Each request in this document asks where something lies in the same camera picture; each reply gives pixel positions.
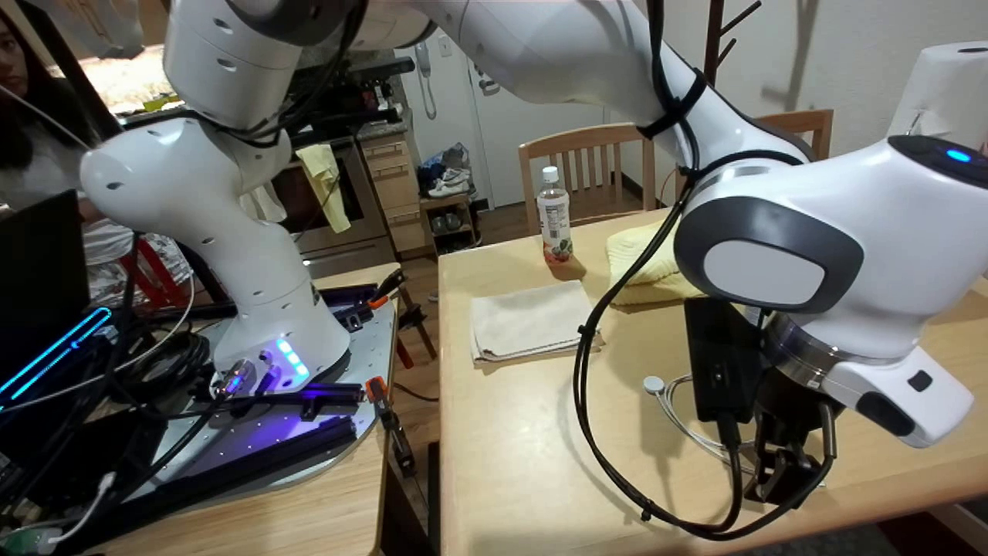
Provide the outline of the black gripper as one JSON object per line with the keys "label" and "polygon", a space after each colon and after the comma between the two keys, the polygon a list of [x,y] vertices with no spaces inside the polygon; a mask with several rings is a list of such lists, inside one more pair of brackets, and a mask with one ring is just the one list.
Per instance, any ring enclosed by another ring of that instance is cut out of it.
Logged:
{"label": "black gripper", "polygon": [[785,375],[768,327],[724,299],[687,299],[684,331],[697,416],[754,423],[761,438],[745,446],[745,498],[785,499],[785,446],[795,456],[795,492],[811,494],[836,460],[841,405]]}

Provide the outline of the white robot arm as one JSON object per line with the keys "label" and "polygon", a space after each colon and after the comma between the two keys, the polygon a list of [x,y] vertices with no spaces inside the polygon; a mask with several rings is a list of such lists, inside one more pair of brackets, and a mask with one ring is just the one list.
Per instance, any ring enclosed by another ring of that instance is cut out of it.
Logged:
{"label": "white robot arm", "polygon": [[[768,307],[826,349],[809,379],[912,446],[955,431],[972,391],[919,349],[919,327],[984,271],[955,232],[984,225],[984,157],[895,130],[816,157],[738,111],[664,43],[633,0],[402,0],[524,101],[594,101],[664,145],[683,171],[673,252],[687,285]],[[177,0],[162,75],[177,116],[79,157],[83,192],[123,225],[195,249],[233,303],[213,344],[227,369],[272,357],[295,391],[350,352],[288,232],[242,211],[289,140],[277,111],[303,56],[342,32],[355,0]]]}

